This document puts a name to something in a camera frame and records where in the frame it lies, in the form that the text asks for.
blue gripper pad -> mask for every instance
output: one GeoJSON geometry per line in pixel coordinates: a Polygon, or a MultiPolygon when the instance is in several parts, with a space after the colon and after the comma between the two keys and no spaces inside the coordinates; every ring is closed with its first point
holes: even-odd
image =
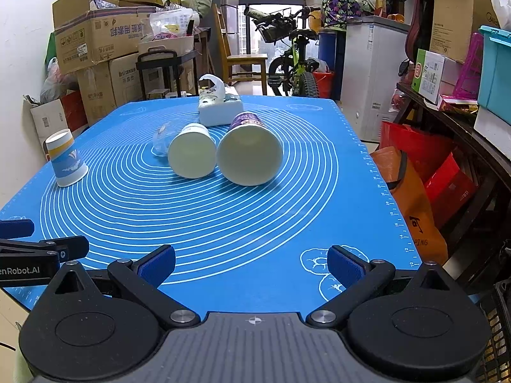
{"type": "Polygon", "coordinates": [[[30,219],[0,220],[0,239],[16,239],[34,234],[34,222],[30,219]]]}
{"type": "Polygon", "coordinates": [[[341,247],[331,247],[326,255],[326,263],[330,273],[345,288],[349,288],[359,279],[362,279],[370,265],[352,255],[348,250],[341,247]]]}
{"type": "Polygon", "coordinates": [[[176,252],[172,246],[169,246],[141,263],[137,275],[158,288],[174,271],[175,266],[176,252]]]}

paper cup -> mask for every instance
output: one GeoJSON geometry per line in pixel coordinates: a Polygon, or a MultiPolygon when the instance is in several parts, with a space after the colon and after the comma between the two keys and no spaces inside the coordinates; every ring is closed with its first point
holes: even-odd
{"type": "Polygon", "coordinates": [[[75,147],[75,140],[69,129],[58,131],[50,136],[46,140],[46,147],[59,187],[75,184],[89,171],[89,167],[83,162],[75,147]]]}
{"type": "Polygon", "coordinates": [[[215,142],[201,124],[186,125],[169,146],[169,165],[178,176],[199,179],[216,165],[215,142]]]}
{"type": "Polygon", "coordinates": [[[217,162],[228,180],[242,186],[257,186],[277,174],[282,164],[282,146],[256,114],[242,112],[220,141],[217,162]]]}

bicycle handlebar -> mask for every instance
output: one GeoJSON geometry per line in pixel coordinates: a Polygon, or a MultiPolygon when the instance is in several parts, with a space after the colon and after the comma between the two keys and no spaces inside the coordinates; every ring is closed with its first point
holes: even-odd
{"type": "Polygon", "coordinates": [[[277,12],[275,14],[267,14],[267,13],[259,11],[259,10],[254,10],[251,7],[246,7],[243,14],[248,16],[252,20],[254,20],[254,23],[256,25],[259,25],[261,23],[269,23],[273,20],[280,20],[280,19],[285,19],[285,18],[294,20],[300,14],[302,14],[304,17],[308,17],[311,12],[320,11],[320,10],[321,10],[320,7],[305,6],[305,7],[301,8],[300,10],[298,10],[295,14],[291,14],[287,17],[284,17],[280,12],[277,12]]]}

black basket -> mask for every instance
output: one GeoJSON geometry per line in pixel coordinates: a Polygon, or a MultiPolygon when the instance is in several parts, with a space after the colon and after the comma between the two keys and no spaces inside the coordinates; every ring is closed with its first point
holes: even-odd
{"type": "Polygon", "coordinates": [[[511,288],[511,279],[498,282],[491,293],[481,299],[479,305],[486,314],[492,330],[492,338],[483,354],[480,367],[476,372],[476,380],[487,383],[511,383],[510,351],[511,342],[510,318],[504,296],[511,288]]]}
{"type": "Polygon", "coordinates": [[[265,24],[261,27],[258,27],[257,30],[261,32],[263,36],[263,40],[266,43],[275,43],[281,39],[285,39],[288,37],[290,32],[296,29],[296,26],[291,24],[291,22],[282,22],[279,27],[275,27],[272,24],[265,24]]]}

blue silicone mat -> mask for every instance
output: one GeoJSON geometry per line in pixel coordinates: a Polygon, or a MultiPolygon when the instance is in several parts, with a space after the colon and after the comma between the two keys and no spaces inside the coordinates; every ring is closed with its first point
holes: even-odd
{"type": "MultiPolygon", "coordinates": [[[[161,244],[176,268],[160,289],[204,317],[207,311],[300,312],[305,317],[344,287],[326,267],[334,244],[396,268],[420,265],[403,218],[367,149],[333,101],[242,97],[281,140],[271,182],[242,187],[218,171],[200,180],[175,174],[152,151],[172,119],[198,122],[197,98],[129,103],[76,140],[87,176],[59,188],[51,164],[2,209],[30,218],[25,240],[85,235],[88,268],[139,259],[161,244]]],[[[210,128],[218,145],[227,126],[210,128]]],[[[32,308],[43,286],[8,291],[32,308]]]]}

